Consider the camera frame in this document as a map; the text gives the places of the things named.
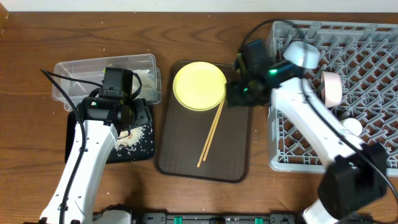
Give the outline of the pile of rice grains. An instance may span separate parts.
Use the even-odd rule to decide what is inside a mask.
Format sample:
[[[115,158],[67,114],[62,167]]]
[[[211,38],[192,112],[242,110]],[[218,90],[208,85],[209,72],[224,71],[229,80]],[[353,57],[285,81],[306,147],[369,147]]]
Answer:
[[[153,90],[155,90],[155,76],[149,70],[134,70],[134,73],[138,74],[139,78],[142,82],[141,92],[137,96],[137,98],[145,98],[146,100],[153,99]],[[141,140],[144,140],[145,131],[149,128],[149,125],[143,125],[130,131],[123,131],[118,137],[116,141],[116,145],[114,146],[114,150],[116,152],[122,151],[123,149],[127,149],[128,151],[136,151],[138,148],[142,149],[139,146]]]

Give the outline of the yellow plate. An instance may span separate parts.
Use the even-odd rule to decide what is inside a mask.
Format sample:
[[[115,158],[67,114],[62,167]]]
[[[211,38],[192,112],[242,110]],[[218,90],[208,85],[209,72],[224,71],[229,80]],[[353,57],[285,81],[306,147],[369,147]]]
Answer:
[[[207,111],[224,99],[226,83],[224,73],[216,65],[190,62],[176,73],[172,89],[182,106],[193,111]]]

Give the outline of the light blue bowl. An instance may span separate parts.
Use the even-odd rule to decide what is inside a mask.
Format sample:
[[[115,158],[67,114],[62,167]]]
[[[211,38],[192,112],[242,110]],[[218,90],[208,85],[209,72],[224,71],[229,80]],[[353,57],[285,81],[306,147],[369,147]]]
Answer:
[[[320,60],[320,51],[310,44],[295,41],[286,48],[283,57],[299,67],[315,69]]]

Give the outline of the white bowl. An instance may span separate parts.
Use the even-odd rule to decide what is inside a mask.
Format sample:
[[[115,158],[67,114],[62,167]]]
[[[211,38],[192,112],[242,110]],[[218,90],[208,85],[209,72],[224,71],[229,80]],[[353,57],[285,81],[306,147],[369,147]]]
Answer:
[[[320,93],[327,108],[338,106],[343,97],[342,82],[338,73],[322,72]]]

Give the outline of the pale green cup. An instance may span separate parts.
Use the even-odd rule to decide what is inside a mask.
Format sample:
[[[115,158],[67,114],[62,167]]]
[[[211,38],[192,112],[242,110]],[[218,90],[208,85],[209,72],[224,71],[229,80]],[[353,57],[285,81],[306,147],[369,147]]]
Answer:
[[[361,123],[355,118],[346,118],[340,123],[355,136],[359,136],[363,131]]]

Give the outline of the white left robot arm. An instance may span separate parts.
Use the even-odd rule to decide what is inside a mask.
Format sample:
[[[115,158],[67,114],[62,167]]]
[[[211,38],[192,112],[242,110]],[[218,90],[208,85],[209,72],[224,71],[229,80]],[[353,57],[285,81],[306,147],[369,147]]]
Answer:
[[[113,205],[94,217],[96,193],[109,154],[122,131],[152,121],[144,99],[86,97],[74,110],[72,148],[57,189],[40,223],[132,223],[133,212]]]

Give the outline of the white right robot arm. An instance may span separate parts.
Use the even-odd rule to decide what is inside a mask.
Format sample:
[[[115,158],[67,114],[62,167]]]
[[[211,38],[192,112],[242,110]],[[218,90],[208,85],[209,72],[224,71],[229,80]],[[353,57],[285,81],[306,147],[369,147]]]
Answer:
[[[226,87],[229,106],[271,103],[283,112],[314,148],[326,172],[318,200],[303,213],[306,223],[350,221],[350,215],[396,188],[386,175],[387,153],[382,145],[367,145],[346,130],[309,87],[305,69],[316,63],[284,60],[269,65],[239,58],[241,76]]]

